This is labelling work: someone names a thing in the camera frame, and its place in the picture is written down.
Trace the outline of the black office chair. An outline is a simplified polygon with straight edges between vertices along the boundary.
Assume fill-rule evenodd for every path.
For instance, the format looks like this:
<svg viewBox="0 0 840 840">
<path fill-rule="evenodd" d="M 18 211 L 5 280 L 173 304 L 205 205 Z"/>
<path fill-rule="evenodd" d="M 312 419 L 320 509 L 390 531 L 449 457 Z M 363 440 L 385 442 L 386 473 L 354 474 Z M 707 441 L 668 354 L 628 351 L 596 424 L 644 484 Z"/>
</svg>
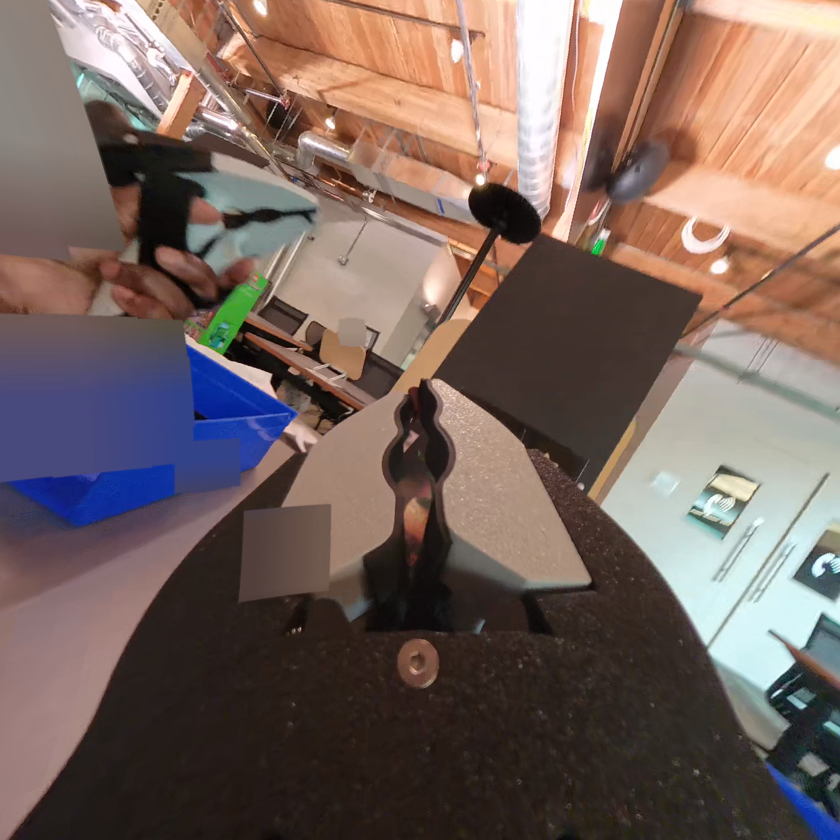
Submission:
<svg viewBox="0 0 840 840">
<path fill-rule="evenodd" d="M 309 315 L 291 304 L 272 297 L 259 311 L 259 316 L 289 335 L 295 335 L 309 319 Z"/>
</svg>

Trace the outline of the wooden office table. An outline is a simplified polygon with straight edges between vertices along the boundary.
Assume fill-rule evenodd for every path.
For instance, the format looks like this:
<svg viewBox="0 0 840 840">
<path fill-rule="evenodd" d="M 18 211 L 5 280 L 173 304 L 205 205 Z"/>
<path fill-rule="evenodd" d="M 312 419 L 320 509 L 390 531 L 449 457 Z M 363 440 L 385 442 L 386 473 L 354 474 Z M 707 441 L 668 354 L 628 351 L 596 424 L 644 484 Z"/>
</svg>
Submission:
<svg viewBox="0 0 840 840">
<path fill-rule="evenodd" d="M 310 344 L 260 316 L 251 313 L 245 318 L 243 337 L 255 350 L 285 365 L 291 375 L 313 383 L 352 412 L 360 411 L 378 400 L 378 397 L 352 384 L 339 369 L 315 360 Z"/>
</svg>

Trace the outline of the round silver air duct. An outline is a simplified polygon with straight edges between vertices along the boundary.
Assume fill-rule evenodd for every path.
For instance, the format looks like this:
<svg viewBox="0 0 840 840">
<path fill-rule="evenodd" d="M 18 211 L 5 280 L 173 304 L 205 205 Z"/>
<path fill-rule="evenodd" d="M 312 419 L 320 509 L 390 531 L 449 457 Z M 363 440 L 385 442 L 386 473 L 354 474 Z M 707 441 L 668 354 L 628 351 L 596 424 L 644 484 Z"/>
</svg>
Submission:
<svg viewBox="0 0 840 840">
<path fill-rule="evenodd" d="M 540 219 L 550 210 L 575 1 L 517 1 L 518 190 Z"/>
</svg>

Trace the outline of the white paper sheet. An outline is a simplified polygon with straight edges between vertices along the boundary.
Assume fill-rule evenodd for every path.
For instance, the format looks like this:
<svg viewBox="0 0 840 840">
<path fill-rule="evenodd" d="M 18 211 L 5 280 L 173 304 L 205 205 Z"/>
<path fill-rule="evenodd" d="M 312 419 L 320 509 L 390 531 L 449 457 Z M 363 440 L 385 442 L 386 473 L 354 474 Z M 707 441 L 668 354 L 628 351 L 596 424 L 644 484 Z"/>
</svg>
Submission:
<svg viewBox="0 0 840 840">
<path fill-rule="evenodd" d="M 295 419 L 283 430 L 280 440 L 296 453 L 306 455 L 322 440 L 322 436 L 300 419 Z"/>
</svg>

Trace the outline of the black ceiling fixture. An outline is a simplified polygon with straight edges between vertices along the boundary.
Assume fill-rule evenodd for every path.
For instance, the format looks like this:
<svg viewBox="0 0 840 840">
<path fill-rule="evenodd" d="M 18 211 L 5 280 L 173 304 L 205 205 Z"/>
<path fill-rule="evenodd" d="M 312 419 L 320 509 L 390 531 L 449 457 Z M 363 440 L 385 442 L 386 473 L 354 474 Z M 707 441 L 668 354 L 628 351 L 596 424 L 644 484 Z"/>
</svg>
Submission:
<svg viewBox="0 0 840 840">
<path fill-rule="evenodd" d="M 584 165 L 581 193 L 603 193 L 616 205 L 626 205 L 645 197 L 670 162 L 670 146 L 661 139 L 636 143 L 614 164 L 615 147 L 595 137 Z"/>
</svg>

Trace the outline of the blue plastic bin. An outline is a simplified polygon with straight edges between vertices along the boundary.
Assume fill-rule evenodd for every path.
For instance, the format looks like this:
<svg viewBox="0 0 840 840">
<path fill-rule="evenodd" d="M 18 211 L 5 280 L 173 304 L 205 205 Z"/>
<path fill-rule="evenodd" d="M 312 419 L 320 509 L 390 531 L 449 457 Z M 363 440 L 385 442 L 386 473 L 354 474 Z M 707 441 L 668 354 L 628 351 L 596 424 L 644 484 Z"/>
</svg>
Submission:
<svg viewBox="0 0 840 840">
<path fill-rule="evenodd" d="M 225 359 L 187 344 L 194 443 L 173 465 L 6 483 L 73 526 L 86 526 L 180 494 L 237 487 L 296 417 Z"/>
</svg>

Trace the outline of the dark wall picture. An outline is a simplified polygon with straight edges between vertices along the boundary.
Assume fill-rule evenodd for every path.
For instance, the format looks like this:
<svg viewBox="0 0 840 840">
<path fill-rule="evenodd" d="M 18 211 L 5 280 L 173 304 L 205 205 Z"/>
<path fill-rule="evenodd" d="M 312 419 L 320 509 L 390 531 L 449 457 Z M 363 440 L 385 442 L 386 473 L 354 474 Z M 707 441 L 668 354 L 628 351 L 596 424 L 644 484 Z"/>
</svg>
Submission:
<svg viewBox="0 0 840 840">
<path fill-rule="evenodd" d="M 761 482 L 720 465 L 690 505 L 686 519 L 703 532 L 724 540 L 761 488 Z"/>
<path fill-rule="evenodd" d="M 839 598 L 839 523 L 826 526 L 792 576 L 812 592 L 837 602 Z"/>
</svg>

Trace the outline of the blue plastic object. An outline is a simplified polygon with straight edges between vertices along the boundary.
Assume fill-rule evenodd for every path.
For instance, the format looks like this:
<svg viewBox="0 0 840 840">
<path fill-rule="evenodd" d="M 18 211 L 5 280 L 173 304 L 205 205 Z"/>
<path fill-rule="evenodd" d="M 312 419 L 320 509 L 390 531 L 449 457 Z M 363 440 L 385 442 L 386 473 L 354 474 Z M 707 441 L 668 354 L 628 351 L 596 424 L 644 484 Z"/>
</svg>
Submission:
<svg viewBox="0 0 840 840">
<path fill-rule="evenodd" d="M 782 773 L 765 764 L 784 797 L 791 803 L 816 839 L 839 839 L 839 822 L 806 793 L 789 782 Z"/>
</svg>

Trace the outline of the person's left hand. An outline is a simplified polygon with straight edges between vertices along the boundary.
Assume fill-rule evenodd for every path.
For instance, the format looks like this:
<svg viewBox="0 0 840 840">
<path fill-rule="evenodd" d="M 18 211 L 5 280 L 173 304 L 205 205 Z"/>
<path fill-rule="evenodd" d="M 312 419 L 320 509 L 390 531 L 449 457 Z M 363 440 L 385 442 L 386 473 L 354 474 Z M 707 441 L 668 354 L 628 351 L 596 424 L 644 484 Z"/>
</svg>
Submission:
<svg viewBox="0 0 840 840">
<path fill-rule="evenodd" d="M 137 319 L 183 321 L 196 308 L 172 281 L 176 277 L 204 301 L 246 283 L 255 271 L 241 259 L 218 275 L 197 256 L 173 248 L 156 250 L 157 265 L 123 263 L 118 251 L 74 248 L 69 262 L 1 257 L 1 311 L 16 314 L 89 314 L 103 285 L 110 285 L 115 305 Z"/>
</svg>

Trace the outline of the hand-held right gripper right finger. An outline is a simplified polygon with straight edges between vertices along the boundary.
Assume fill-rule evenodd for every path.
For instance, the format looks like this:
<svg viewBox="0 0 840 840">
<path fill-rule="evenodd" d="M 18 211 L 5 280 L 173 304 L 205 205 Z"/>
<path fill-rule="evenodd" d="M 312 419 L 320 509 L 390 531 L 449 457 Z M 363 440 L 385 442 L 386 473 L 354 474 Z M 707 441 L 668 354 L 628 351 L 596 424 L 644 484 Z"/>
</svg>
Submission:
<svg viewBox="0 0 840 840">
<path fill-rule="evenodd" d="M 524 444 L 442 380 L 418 388 L 434 478 L 436 576 L 470 593 L 579 591 L 592 578 Z"/>
</svg>

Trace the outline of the tan chair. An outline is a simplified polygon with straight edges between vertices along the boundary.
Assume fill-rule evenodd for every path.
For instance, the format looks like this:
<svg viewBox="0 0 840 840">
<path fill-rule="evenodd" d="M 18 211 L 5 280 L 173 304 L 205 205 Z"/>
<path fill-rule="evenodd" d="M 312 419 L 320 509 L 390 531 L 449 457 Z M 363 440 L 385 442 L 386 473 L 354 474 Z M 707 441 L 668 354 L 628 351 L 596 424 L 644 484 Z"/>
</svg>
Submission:
<svg viewBox="0 0 840 840">
<path fill-rule="evenodd" d="M 366 354 L 367 350 L 362 344 L 343 344 L 338 332 L 324 330 L 318 357 L 321 367 L 336 371 L 338 377 L 358 381 L 364 372 Z"/>
</svg>

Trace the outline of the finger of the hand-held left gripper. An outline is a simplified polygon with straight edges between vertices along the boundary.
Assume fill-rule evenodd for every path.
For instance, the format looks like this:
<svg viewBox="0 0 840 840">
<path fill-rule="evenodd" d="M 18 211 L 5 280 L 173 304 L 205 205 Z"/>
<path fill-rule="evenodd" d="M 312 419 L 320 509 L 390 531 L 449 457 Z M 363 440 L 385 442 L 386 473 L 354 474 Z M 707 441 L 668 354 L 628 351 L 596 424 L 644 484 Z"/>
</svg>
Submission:
<svg viewBox="0 0 840 840">
<path fill-rule="evenodd" d="M 317 212 L 220 212 L 214 224 L 189 225 L 189 252 L 221 275 L 258 261 L 309 233 Z"/>
<path fill-rule="evenodd" d="M 211 153 L 210 170 L 196 173 L 203 199 L 222 214 L 277 211 L 314 222 L 319 202 L 308 192 L 267 167 L 258 167 L 228 154 Z"/>
</svg>

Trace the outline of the rectangular silver air duct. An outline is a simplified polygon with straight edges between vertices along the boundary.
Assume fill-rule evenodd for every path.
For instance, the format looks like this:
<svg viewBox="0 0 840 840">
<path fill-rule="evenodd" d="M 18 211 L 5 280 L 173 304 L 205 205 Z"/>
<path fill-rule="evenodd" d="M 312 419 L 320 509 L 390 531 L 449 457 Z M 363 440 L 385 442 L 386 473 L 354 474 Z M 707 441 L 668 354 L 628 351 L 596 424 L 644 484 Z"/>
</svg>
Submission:
<svg viewBox="0 0 840 840">
<path fill-rule="evenodd" d="M 304 132 L 297 142 L 296 160 L 307 171 L 324 164 L 346 172 L 367 193 L 382 193 L 438 217 L 477 224 L 469 209 L 470 184 L 404 154 L 363 140 L 346 146 Z"/>
</svg>

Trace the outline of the green toy box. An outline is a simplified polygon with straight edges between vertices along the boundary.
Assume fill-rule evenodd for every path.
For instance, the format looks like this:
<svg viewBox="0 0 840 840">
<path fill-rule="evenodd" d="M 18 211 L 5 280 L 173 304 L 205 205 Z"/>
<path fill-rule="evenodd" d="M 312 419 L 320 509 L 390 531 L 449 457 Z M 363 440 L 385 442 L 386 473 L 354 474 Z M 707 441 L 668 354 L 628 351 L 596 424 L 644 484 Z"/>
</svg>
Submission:
<svg viewBox="0 0 840 840">
<path fill-rule="evenodd" d="M 267 279 L 255 270 L 246 282 L 230 290 L 214 310 L 198 317 L 193 340 L 217 354 L 225 355 L 266 285 Z"/>
</svg>

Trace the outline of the black floor lamp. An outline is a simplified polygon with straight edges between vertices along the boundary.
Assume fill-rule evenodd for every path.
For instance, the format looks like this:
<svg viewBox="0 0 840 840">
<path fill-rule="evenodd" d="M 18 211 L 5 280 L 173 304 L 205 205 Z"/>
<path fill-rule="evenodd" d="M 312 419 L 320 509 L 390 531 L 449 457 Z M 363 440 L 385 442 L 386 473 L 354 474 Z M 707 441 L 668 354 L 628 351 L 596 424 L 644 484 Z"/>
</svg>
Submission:
<svg viewBox="0 0 840 840">
<path fill-rule="evenodd" d="M 437 327 L 453 317 L 499 238 L 513 245 L 528 245 L 541 233 L 542 219 L 536 208 L 526 197 L 506 185 L 489 182 L 475 186 L 469 192 L 468 206 L 474 219 L 488 233 L 453 296 L 440 313 Z"/>
</svg>

